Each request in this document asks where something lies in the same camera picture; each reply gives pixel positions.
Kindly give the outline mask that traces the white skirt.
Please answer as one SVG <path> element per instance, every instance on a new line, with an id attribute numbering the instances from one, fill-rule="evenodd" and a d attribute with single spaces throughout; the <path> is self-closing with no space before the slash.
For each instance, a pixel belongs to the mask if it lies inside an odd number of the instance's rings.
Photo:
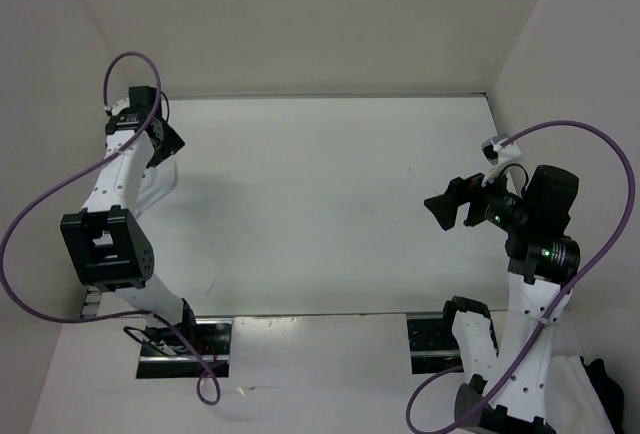
<path id="1" fill-rule="evenodd" d="M 144 171 L 135 204 L 135 217 L 139 218 L 155 203 L 168 195 L 177 183 L 178 169 L 173 159 Z"/>

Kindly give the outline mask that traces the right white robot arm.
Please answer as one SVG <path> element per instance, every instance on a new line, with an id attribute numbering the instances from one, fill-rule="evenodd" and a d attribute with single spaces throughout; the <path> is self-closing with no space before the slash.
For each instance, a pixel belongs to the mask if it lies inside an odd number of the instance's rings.
<path id="1" fill-rule="evenodd" d="M 454 227 L 469 207 L 465 226 L 487 221 L 507 235 L 508 308 L 501 336 L 486 304 L 455 296 L 438 323 L 443 343 L 459 347 L 464 381 L 454 420 L 469 433 L 551 433 L 546 380 L 555 326 L 570 296 L 562 291 L 577 273 L 579 245 L 565 233 L 579 179 L 553 166 L 536 168 L 521 194 L 504 174 L 457 177 L 444 193 L 425 200 L 440 226 Z"/>

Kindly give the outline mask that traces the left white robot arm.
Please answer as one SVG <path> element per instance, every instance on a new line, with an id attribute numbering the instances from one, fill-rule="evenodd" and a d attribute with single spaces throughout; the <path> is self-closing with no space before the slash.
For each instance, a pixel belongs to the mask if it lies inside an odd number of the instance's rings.
<path id="1" fill-rule="evenodd" d="M 144 311 L 142 340 L 160 355 L 192 351 L 199 329 L 188 302 L 156 274 L 151 241 L 138 217 L 166 196 L 177 181 L 173 160 L 185 145 L 162 114 L 164 95 L 150 86 L 129 89 L 106 126 L 107 164 L 77 213 L 60 230 L 80 282 L 112 292 Z"/>

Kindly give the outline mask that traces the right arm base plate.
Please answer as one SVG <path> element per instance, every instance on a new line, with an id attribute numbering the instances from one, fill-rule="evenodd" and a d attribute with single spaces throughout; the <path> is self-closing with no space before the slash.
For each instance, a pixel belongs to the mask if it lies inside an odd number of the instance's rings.
<path id="1" fill-rule="evenodd" d="M 446 305 L 439 313 L 406 316 L 413 374 L 463 367 L 465 379 L 487 379 L 495 370 L 498 344 L 488 309 L 459 310 Z"/>

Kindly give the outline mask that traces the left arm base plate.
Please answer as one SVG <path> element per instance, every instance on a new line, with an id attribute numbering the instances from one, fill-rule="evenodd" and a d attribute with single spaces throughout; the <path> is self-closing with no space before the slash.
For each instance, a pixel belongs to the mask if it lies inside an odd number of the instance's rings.
<path id="1" fill-rule="evenodd" d="M 232 325 L 231 318 L 200 317 L 190 333 L 184 333 L 220 378 L 229 375 Z M 202 365 L 169 328 L 125 326 L 123 332 L 140 346 L 138 379 L 198 378 L 203 373 Z"/>

